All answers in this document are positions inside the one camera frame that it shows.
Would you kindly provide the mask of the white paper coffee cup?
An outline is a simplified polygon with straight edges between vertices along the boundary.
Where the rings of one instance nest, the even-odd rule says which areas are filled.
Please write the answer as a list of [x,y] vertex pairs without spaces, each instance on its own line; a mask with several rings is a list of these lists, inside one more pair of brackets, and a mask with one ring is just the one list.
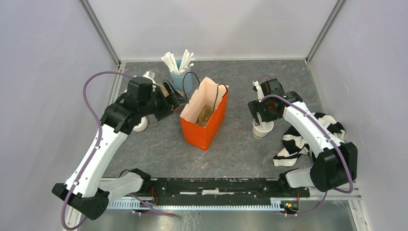
[[253,126],[253,136],[257,139],[264,138],[268,133],[273,130],[273,127],[262,127],[262,126]]

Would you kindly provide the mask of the orange paper bag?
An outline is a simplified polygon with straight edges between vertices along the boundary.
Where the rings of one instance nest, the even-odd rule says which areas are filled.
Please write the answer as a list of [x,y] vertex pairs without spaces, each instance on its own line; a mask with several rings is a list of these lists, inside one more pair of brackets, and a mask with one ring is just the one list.
[[229,86],[205,77],[180,114],[185,141],[208,150],[225,117]]

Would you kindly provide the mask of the brown cardboard cup carrier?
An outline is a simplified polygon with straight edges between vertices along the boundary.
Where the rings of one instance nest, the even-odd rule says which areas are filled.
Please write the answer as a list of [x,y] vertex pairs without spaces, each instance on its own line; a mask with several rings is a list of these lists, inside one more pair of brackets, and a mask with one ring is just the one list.
[[200,127],[205,128],[211,116],[213,115],[214,111],[215,111],[214,107],[204,106],[201,112],[199,113],[195,124]]

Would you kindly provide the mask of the white plastic cup lid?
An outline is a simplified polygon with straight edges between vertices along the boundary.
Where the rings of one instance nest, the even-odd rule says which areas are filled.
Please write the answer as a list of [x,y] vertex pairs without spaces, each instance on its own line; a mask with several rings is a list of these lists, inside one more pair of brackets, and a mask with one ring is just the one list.
[[270,122],[261,121],[260,123],[257,123],[254,120],[253,121],[253,126],[254,126],[255,130],[257,130],[259,132],[268,133],[268,132],[272,131],[272,129],[274,127],[274,122],[273,121],[270,121]]

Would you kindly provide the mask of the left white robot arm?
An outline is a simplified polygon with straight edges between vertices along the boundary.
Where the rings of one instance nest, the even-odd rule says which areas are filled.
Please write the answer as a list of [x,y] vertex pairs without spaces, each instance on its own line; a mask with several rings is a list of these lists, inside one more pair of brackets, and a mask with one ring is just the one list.
[[162,85],[166,93],[151,78],[131,79],[127,91],[97,119],[96,138],[77,169],[66,182],[55,184],[52,193],[91,220],[99,218],[111,202],[130,193],[146,196],[151,191],[146,174],[132,170],[109,183],[101,179],[117,149],[142,118],[154,115],[160,121],[187,103],[167,80]]

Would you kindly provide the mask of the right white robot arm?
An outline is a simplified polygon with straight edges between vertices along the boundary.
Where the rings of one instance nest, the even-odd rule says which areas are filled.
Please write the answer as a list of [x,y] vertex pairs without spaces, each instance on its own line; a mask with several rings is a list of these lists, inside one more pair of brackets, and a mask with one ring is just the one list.
[[303,99],[295,92],[285,92],[281,83],[271,76],[266,80],[252,82],[257,99],[248,103],[253,117],[253,136],[261,139],[274,127],[274,121],[285,119],[298,132],[302,140],[295,140],[299,149],[309,148],[314,163],[309,168],[298,168],[280,174],[278,191],[291,196],[299,187],[314,187],[321,192],[336,190],[342,193],[353,191],[357,177],[357,147],[344,142],[329,131],[310,112]]

